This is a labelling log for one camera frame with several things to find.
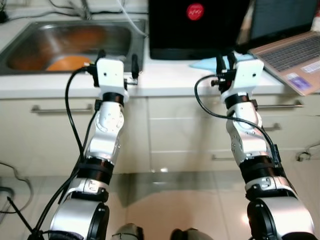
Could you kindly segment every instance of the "cabinet door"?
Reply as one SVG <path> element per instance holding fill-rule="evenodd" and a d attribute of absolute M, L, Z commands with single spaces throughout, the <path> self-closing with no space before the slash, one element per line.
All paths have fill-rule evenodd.
<path fill-rule="evenodd" d="M 93 114 L 93 110 L 87 110 L 88 105 L 94 105 L 94 102 L 95 100 L 90 98 L 70 99 L 70 108 L 72 110 L 81 110 L 72 114 L 81 140 L 85 137 L 89 120 Z M 137 100 L 137 102 L 132 99 L 131 102 L 132 106 L 130 103 L 127 104 L 129 107 L 128 111 L 125 110 L 125 115 L 127 112 L 134 113 L 136 106 L 144 104 L 143 98 Z M 38 112 L 40 109 L 40 113 L 32 111 L 35 106 L 38 107 Z M 79 150 L 68 116 L 64 110 L 65 102 L 63 99 L 0 101 L 0 161 L 16 166 L 21 174 L 26 176 L 69 175 L 78 159 Z M 133 131 L 130 136 L 135 136 L 135 130 L 131 129 L 133 126 L 141 133 L 139 143 L 137 141 L 132 143 L 137 145 L 135 155 L 139 156 L 139 151 L 141 151 L 141 155 L 148 156 L 148 134 L 147 130 L 143 131 L 143 127 L 146 128 L 147 124 L 144 124 L 142 120 L 135 119 L 137 119 L 135 114 L 128 114 L 128 117 L 125 117 L 126 128 L 130 129 L 130 133 Z M 122 141 L 122 145 L 124 146 L 126 142 L 128 142 L 127 145 L 130 145 L 133 140 L 136 139 L 133 137 L 126 139 Z M 119 166 L 116 166 L 115 172 L 126 173 L 134 171 L 137 169 L 136 165 L 145 167 L 141 171 L 148 170 L 146 167 L 149 165 L 149 159 L 146 157 L 139 158 L 141 161 L 147 161 L 147 164 L 140 165 L 134 165 L 133 163 L 129 165 L 127 164 L 127 159 L 123 160 L 127 156 L 134 156 L 130 152 L 132 149 L 132 147 L 123 147 L 121 149 L 123 153 L 119 156 Z M 0 166 L 0 174 L 8 176 L 12 173 L 9 169 Z"/>

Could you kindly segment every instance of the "laptop keyboard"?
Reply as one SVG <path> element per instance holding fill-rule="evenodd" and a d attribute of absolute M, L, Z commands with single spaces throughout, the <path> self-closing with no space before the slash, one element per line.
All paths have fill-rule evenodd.
<path fill-rule="evenodd" d="M 279 72 L 320 57 L 320 35 L 268 51 L 259 56 Z"/>

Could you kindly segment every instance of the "robotic arm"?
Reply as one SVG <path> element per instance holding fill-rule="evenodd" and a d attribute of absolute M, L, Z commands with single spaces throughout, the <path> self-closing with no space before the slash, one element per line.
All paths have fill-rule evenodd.
<path fill-rule="evenodd" d="M 260 60 L 236 63 L 228 56 L 227 70 L 222 57 L 217 58 L 221 100 L 227 116 L 244 119 L 262 127 L 258 106 L 250 100 L 264 64 Z M 234 79 L 225 79 L 223 75 Z M 262 132 L 244 122 L 228 119 L 226 129 L 231 150 L 245 181 L 246 198 L 250 201 L 247 215 L 255 240 L 316 240 L 310 213 L 297 196 L 281 165 L 277 148 L 272 153 Z"/>
<path fill-rule="evenodd" d="M 79 165 L 77 177 L 53 216 L 50 230 L 76 234 L 84 240 L 104 240 L 109 221 L 109 183 L 120 150 L 119 136 L 124 125 L 124 103 L 129 95 L 124 83 L 124 64 L 100 58 L 96 62 L 102 104 L 95 117 L 95 134 Z M 62 239 L 51 234 L 51 240 Z"/>

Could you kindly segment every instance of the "kitchen sink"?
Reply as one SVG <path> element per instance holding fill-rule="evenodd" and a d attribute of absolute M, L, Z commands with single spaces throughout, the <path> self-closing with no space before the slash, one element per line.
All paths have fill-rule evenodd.
<path fill-rule="evenodd" d="M 145 30 L 144 20 L 134 23 Z M 125 72 L 131 72 L 133 54 L 143 66 L 144 37 L 125 20 L 39 21 L 0 53 L 0 75 L 72 72 L 79 61 L 79 67 L 94 62 L 101 49 L 107 57 L 123 60 Z"/>

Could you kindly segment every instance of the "kitchen counter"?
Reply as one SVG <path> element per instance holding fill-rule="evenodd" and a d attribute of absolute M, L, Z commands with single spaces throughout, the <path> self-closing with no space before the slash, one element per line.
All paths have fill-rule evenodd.
<path fill-rule="evenodd" d="M 47 16 L 33 19 L 20 19 L 0 25 L 0 51 L 29 22 L 41 20 L 70 20 L 74 17 Z M 106 19 L 98 16 L 95 19 Z M 210 71 L 189 67 L 196 61 L 153 60 L 149 56 L 148 39 L 144 51 L 144 65 L 139 77 L 138 86 L 130 85 L 128 92 L 131 97 L 153 96 L 192 96 L 194 85 L 198 79 L 210 74 Z M 0 76 L 0 99 L 21 98 L 61 98 L 70 74 L 38 74 Z M 210 87 L 209 81 L 204 82 L 199 92 L 203 95 L 219 95 L 217 87 Z M 293 93 L 266 72 L 263 72 L 254 94 L 285 94 Z M 96 97 L 99 90 L 93 87 L 92 77 L 88 74 L 77 75 L 70 87 L 71 97 Z"/>

